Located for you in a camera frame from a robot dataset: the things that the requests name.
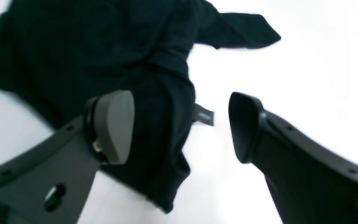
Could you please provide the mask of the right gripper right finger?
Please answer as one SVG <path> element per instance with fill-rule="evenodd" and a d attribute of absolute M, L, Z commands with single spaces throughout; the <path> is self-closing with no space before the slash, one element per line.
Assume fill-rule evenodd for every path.
<path fill-rule="evenodd" d="M 358 165 L 233 92 L 229 118 L 237 159 L 265 176 L 284 224 L 358 224 Z"/>

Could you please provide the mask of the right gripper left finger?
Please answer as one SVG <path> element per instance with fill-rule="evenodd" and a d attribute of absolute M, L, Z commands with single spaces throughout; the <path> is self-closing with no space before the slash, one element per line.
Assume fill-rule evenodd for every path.
<path fill-rule="evenodd" d="M 95 174 L 125 164 L 135 101 L 118 90 L 88 101 L 82 116 L 0 165 L 0 224 L 75 224 Z"/>

